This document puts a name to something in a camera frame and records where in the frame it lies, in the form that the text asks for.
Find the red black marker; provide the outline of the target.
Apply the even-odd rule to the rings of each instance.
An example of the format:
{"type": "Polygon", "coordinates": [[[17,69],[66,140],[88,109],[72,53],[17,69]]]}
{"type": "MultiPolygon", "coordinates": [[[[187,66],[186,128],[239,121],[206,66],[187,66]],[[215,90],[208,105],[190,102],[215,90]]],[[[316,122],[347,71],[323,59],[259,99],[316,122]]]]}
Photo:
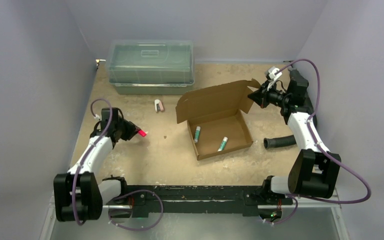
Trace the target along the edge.
{"type": "Polygon", "coordinates": [[[138,131],[138,134],[139,134],[140,136],[142,136],[142,137],[146,137],[148,133],[145,132],[145,131],[143,131],[143,130],[139,130],[139,131],[138,131]]]}

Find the brown cardboard box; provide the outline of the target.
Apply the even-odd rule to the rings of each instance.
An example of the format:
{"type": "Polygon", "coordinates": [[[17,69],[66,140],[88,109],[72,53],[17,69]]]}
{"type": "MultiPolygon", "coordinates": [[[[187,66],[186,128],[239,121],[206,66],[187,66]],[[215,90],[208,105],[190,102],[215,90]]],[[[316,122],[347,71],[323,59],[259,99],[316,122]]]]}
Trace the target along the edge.
{"type": "Polygon", "coordinates": [[[247,149],[253,143],[244,119],[254,102],[248,94],[260,88],[255,80],[237,80],[225,84],[188,91],[177,102],[176,121],[185,122],[197,160],[247,149]],[[196,127],[200,126],[198,143],[194,143],[196,127]],[[228,137],[223,151],[218,148],[228,137]]]}

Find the green white marker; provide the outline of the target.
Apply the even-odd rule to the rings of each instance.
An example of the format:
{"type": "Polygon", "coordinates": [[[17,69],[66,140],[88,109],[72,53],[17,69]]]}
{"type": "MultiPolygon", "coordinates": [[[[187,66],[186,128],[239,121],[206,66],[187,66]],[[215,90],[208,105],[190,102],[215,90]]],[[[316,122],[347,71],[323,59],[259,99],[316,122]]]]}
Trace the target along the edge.
{"type": "Polygon", "coordinates": [[[228,137],[224,137],[223,139],[222,139],[222,141],[221,141],[221,143],[220,143],[220,145],[219,145],[219,148],[218,148],[218,152],[221,152],[221,151],[223,151],[224,149],[225,149],[225,147],[226,147],[226,144],[227,144],[227,142],[228,142],[228,137]]]}
{"type": "Polygon", "coordinates": [[[194,143],[198,143],[199,137],[200,137],[200,133],[201,133],[201,127],[197,126],[195,128],[195,134],[194,134],[194,138],[193,138],[194,143]]]}

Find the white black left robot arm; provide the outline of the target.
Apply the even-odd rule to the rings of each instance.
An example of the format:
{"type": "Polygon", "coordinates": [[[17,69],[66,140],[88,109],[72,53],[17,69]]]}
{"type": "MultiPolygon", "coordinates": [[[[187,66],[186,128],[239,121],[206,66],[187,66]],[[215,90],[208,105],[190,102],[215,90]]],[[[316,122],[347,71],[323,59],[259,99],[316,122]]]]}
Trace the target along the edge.
{"type": "Polygon", "coordinates": [[[94,118],[97,123],[86,150],[73,167],[53,180],[55,215],[59,222],[83,225],[88,220],[99,219],[104,204],[111,200],[122,205],[129,199],[124,177],[110,176],[98,183],[96,174],[118,141],[129,141],[136,135],[146,137],[147,133],[126,120],[117,107],[103,108],[94,118]]]}

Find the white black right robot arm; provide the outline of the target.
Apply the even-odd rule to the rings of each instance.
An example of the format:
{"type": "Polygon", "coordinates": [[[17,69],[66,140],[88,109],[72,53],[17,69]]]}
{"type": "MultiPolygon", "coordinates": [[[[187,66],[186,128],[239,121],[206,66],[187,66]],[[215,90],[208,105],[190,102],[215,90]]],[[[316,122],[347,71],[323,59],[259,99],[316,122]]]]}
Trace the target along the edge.
{"type": "Polygon", "coordinates": [[[291,139],[300,149],[288,176],[268,176],[263,181],[260,196],[268,204],[278,200],[281,194],[329,199],[340,170],[325,155],[329,149],[318,133],[311,134],[309,130],[317,124],[310,117],[314,107],[307,93],[309,82],[296,69],[289,73],[290,82],[285,91],[277,89],[281,72],[273,66],[265,72],[267,80],[261,87],[248,95],[261,108],[270,104],[280,107],[280,114],[293,133],[291,139]]]}

